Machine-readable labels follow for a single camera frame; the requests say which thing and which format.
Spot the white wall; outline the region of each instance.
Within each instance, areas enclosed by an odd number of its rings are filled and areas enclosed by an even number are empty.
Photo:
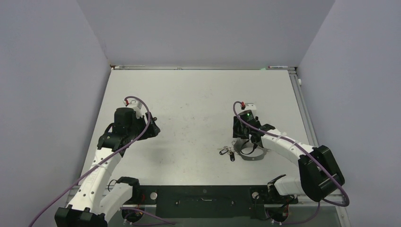
[[[77,0],[112,64],[297,66],[334,0]]]
[[[0,31],[0,220],[27,226],[79,175],[110,67],[75,0],[3,0]]]
[[[400,0],[336,0],[298,69],[354,227],[401,226],[400,61]]]

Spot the table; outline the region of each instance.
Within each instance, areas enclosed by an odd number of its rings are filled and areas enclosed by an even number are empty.
[[[126,96],[146,102],[161,132],[128,148],[111,179],[135,177],[142,185],[263,185],[281,174],[299,174],[275,152],[260,161],[236,156],[235,162],[218,154],[233,141],[237,100],[256,104],[262,124],[308,143],[287,70],[113,70],[82,173]]]

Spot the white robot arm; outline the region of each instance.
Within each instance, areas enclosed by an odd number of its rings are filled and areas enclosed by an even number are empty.
[[[101,165],[99,163],[137,137],[146,125],[145,117],[140,110],[141,102],[132,100],[124,104],[126,107],[115,111],[114,123],[111,123],[99,138],[90,167],[97,166],[97,168],[84,179],[67,207],[57,210],[54,217],[57,226],[106,227],[107,222],[126,201],[138,196],[139,181],[131,177],[121,177],[112,191],[103,198],[104,188],[125,151],[121,152],[121,155],[111,157]],[[159,132],[160,129],[151,117],[150,125],[140,140],[155,137]]]
[[[269,148],[299,168],[299,177],[281,175],[270,181],[268,183],[270,196],[307,195],[318,202],[338,188],[330,178],[325,176],[322,169],[305,155],[305,151],[318,160],[340,185],[344,184],[344,177],[328,147],[316,148],[303,144],[288,137],[286,133],[280,132],[272,125],[261,125],[256,116],[255,104],[241,103],[241,109],[243,111],[238,116],[234,116],[233,137],[248,139],[255,146]]]

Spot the purple cable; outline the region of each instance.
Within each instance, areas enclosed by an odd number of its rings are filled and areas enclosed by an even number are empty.
[[[278,137],[278,135],[276,135],[276,134],[273,134],[273,133],[270,133],[270,132],[267,132],[267,131],[263,131],[263,130],[260,130],[260,129],[258,129],[258,128],[255,128],[255,127],[253,127],[253,126],[251,126],[250,124],[248,124],[248,123],[246,123],[244,120],[242,120],[241,119],[241,117],[237,114],[237,112],[235,111],[235,105],[236,104],[242,104],[241,102],[239,102],[239,101],[236,101],[236,102],[234,102],[234,104],[233,104],[233,111],[234,111],[234,114],[235,114],[235,116],[238,118],[238,120],[241,122],[241,123],[243,123],[243,124],[245,124],[246,126],[248,126],[248,127],[250,127],[251,129],[253,129],[253,130],[256,130],[256,131],[259,131],[259,132],[261,132],[261,133],[264,133],[264,134],[266,134],[266,135],[269,135],[269,136],[273,136],[273,137]],[[280,139],[282,139],[282,140],[286,140],[286,141],[288,141],[288,142],[290,142],[290,143],[293,143],[298,149],[300,149],[306,156],[308,156],[308,158],[310,158],[313,162],[315,162],[316,163],[316,165],[318,166],[318,167],[320,167],[320,169],[327,175],[327,177],[328,178],[330,178],[330,180],[337,186],[337,188],[341,191],[341,193],[342,193],[342,195],[345,197],[345,203],[344,204],[342,204],[342,203],[337,203],[337,202],[332,202],[332,201],[329,201],[329,200],[327,200],[327,199],[323,199],[323,201],[325,201],[325,202],[327,202],[327,203],[330,203],[330,204],[333,204],[333,205],[336,205],[336,206],[339,206],[339,207],[346,207],[346,206],[348,206],[349,205],[349,197],[348,197],[348,195],[347,195],[347,193],[345,192],[345,190],[341,187],[341,185],[332,177],[332,175],[311,155],[311,154],[309,154],[304,148],[302,148],[298,143],[295,143],[295,141],[293,141],[293,140],[291,140],[291,139],[289,139],[289,138],[287,138],[287,137],[280,137]]]
[[[138,100],[139,102],[141,102],[143,104],[143,106],[146,108],[146,111],[148,113],[150,113],[148,106],[139,98],[134,97],[134,96],[128,96],[126,97],[124,100],[127,100],[129,98],[134,98],[136,100]],[[100,161],[98,163],[98,165],[101,165],[103,163],[105,163],[107,160],[111,159],[112,157],[116,156],[117,154],[119,154],[120,152],[122,152],[123,150],[127,149],[131,144],[133,144],[135,141],[137,141],[141,136],[143,136],[143,134],[146,132],[146,130],[148,129],[150,125],[150,114],[148,114],[148,122],[146,123],[146,126],[144,128],[144,130],[135,138],[133,139],[131,142],[127,143],[125,146],[123,146],[122,148],[116,150],[114,153],[112,153],[111,155],[107,156],[105,159],[103,159],[102,161]],[[69,186],[66,190],[64,190],[60,195],[58,195],[54,200],[52,200],[49,204],[47,204],[35,217],[34,219],[31,221],[31,223],[29,224],[29,227],[32,227],[34,225],[34,223],[38,220],[38,218],[49,208],[51,207],[57,200],[59,200],[63,195],[65,195],[67,192],[69,192],[75,185],[77,185],[82,179],[84,179],[86,176],[88,176],[91,172],[93,172],[98,166],[94,166],[93,168],[89,169],[86,173],[84,173],[80,178],[78,178],[76,181],[74,181],[74,183],[71,184],[71,186]]]
[[[282,225],[298,225],[298,224],[306,223],[306,222],[308,222],[308,221],[314,219],[314,218],[317,216],[317,214],[319,213],[319,210],[320,210],[320,202],[317,203],[316,212],[315,212],[312,216],[310,216],[309,218],[307,218],[307,219],[305,219],[305,220],[303,220],[303,221],[282,222],[281,224],[282,224]]]
[[[156,218],[156,219],[159,219],[159,220],[163,221],[162,223],[154,223],[154,224],[136,224],[136,223],[132,223],[135,226],[156,226],[156,225],[163,225],[163,224],[175,225],[175,222],[172,222],[172,221],[169,221],[167,219],[158,217],[158,216],[156,216],[156,215],[154,215],[152,213],[149,213],[149,212],[141,210],[141,209],[137,209],[137,208],[133,208],[133,207],[120,207],[120,209],[122,209],[122,210],[133,210],[133,211],[141,212],[141,213],[144,213],[144,214],[147,214],[147,215],[151,216],[152,218]],[[127,219],[127,217],[129,215],[131,215],[131,214],[132,213],[127,214],[124,217],[124,219]]]

